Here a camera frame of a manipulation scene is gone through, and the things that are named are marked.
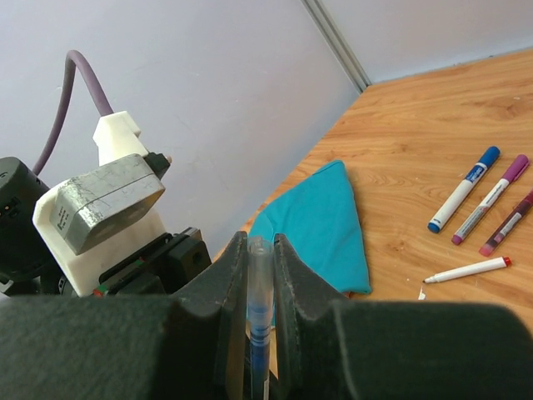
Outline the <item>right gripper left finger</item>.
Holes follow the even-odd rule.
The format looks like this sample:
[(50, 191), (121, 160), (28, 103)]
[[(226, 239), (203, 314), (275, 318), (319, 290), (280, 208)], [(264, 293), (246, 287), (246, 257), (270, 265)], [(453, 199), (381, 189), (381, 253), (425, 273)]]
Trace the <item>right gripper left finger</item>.
[(172, 295), (1, 303), (4, 399), (241, 399), (247, 235)]

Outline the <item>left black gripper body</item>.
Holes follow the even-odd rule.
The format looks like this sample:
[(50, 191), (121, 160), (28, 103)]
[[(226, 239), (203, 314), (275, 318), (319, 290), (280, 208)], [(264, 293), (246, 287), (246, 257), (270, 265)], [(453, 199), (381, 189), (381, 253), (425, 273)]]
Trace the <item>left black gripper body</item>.
[(201, 231), (164, 233), (103, 272), (95, 296), (173, 294), (212, 264)]

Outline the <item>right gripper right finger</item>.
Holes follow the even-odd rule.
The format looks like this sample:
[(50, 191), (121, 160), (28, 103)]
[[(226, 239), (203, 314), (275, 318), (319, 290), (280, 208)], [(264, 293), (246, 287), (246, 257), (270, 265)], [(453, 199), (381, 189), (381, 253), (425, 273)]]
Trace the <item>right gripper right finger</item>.
[(274, 242), (277, 399), (529, 399), (532, 336), (510, 309), (351, 300)]

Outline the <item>blue gel pen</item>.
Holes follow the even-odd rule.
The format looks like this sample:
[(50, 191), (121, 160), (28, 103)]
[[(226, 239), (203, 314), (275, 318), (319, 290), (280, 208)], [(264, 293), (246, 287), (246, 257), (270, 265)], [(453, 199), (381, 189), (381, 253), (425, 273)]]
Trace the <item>blue gel pen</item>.
[(250, 321), (251, 397), (268, 399), (270, 383), (271, 309), (248, 306)]

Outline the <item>clear pen cap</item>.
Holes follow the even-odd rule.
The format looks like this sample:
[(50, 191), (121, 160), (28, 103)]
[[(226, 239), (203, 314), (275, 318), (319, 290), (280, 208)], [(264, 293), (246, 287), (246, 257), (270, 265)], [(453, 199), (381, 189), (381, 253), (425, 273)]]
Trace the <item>clear pen cap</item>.
[(273, 318), (273, 244), (262, 237), (248, 243), (247, 314), (255, 334), (268, 333)]

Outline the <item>pink transparent gel pen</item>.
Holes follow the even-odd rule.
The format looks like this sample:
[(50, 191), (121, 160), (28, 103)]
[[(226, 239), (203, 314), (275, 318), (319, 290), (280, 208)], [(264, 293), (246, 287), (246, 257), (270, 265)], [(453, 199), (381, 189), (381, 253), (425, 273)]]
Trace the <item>pink transparent gel pen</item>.
[(481, 246), (479, 253), (484, 257), (490, 256), (531, 209), (532, 192), (529, 192)]

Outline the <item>blue marker cap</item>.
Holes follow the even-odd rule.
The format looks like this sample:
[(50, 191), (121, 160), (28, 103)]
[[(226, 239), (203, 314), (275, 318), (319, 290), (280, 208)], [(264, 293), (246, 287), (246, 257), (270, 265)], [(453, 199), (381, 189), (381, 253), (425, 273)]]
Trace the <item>blue marker cap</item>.
[(501, 154), (501, 150), (496, 146), (487, 148), (485, 153), (472, 168), (469, 178), (472, 182), (477, 181), (494, 164)]

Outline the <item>white blue deli marker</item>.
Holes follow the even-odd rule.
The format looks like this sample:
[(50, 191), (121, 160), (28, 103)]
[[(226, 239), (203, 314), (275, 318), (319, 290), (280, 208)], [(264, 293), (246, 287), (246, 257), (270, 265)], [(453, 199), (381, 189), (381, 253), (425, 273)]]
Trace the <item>white blue deli marker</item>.
[(488, 171), (487, 170), (483, 174), (483, 176), (480, 177), (477, 181), (472, 182), (469, 178), (471, 170), (465, 175), (465, 177), (457, 185), (455, 190), (444, 201), (444, 203), (441, 205), (438, 211), (434, 214), (432, 219), (428, 222), (427, 227), (430, 232), (439, 233), (442, 230), (442, 228), (447, 224), (447, 222), (449, 221), (451, 216), (454, 214), (454, 212), (458, 209), (458, 207), (464, 202), (464, 200), (470, 194), (473, 187), (480, 181), (480, 179)]

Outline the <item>white whiteboard marker purple end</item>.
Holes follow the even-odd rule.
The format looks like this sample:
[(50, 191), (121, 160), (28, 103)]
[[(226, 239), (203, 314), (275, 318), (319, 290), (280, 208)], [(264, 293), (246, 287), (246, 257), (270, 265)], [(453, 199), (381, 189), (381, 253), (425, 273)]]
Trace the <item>white whiteboard marker purple end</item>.
[(510, 185), (511, 183), (508, 183), (502, 177), (500, 178), (495, 186), (486, 194), (486, 196), (472, 211), (469, 217), (456, 230), (451, 239), (451, 242), (454, 245), (460, 245), (465, 241), (480, 220), (486, 215), (489, 209), (496, 203), (496, 201), (502, 196), (502, 194)]

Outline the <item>purple marker cap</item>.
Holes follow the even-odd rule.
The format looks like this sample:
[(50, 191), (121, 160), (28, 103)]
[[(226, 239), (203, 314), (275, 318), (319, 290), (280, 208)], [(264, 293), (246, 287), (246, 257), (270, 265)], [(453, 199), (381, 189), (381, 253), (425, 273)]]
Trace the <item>purple marker cap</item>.
[(531, 161), (525, 154), (518, 155), (512, 164), (506, 169), (502, 178), (508, 183), (516, 181), (530, 166)]

